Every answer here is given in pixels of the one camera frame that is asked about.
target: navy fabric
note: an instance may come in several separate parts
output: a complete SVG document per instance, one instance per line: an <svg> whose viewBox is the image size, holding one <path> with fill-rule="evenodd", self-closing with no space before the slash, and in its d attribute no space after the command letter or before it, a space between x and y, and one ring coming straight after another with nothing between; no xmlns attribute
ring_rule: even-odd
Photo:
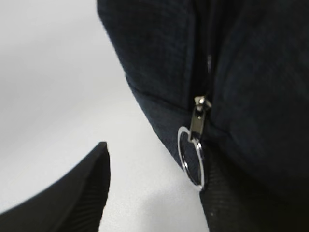
<svg viewBox="0 0 309 232"><path fill-rule="evenodd" d="M309 195L308 4L248 0L231 7L207 132L237 166L287 201L308 202ZM188 126L193 58L200 49L193 9L190 0L98 1L127 80L176 159L174 138L181 122ZM143 100L149 97L185 113L150 107L152 100Z"/></svg>
<svg viewBox="0 0 309 232"><path fill-rule="evenodd" d="M210 180L200 194L210 232L308 231L309 2L204 3L98 0L98 13L134 96L178 163L178 128L190 124L193 97L211 91L203 137ZM220 15L209 29L214 3ZM205 75L209 37L213 80ZM195 152L188 161L197 169Z"/></svg>

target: textured fabric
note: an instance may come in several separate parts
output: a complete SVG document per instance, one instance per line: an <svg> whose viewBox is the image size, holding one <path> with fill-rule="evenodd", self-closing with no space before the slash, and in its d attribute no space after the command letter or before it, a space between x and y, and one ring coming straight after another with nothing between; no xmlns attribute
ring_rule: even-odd
<svg viewBox="0 0 309 232"><path fill-rule="evenodd" d="M0 232L97 232L110 185L106 143L99 143L51 187L0 215Z"/></svg>
<svg viewBox="0 0 309 232"><path fill-rule="evenodd" d="M221 7L214 29L205 26L202 0L98 0L98 13L132 92L178 163L178 127L189 126L192 97L211 89L204 140L217 148L201 194L210 231L307 231L309 2L212 2ZM213 83L203 78L209 31L217 33Z"/></svg>
<svg viewBox="0 0 309 232"><path fill-rule="evenodd" d="M209 185L200 193L210 232L306 232L309 212L246 175L215 145L207 150Z"/></svg>

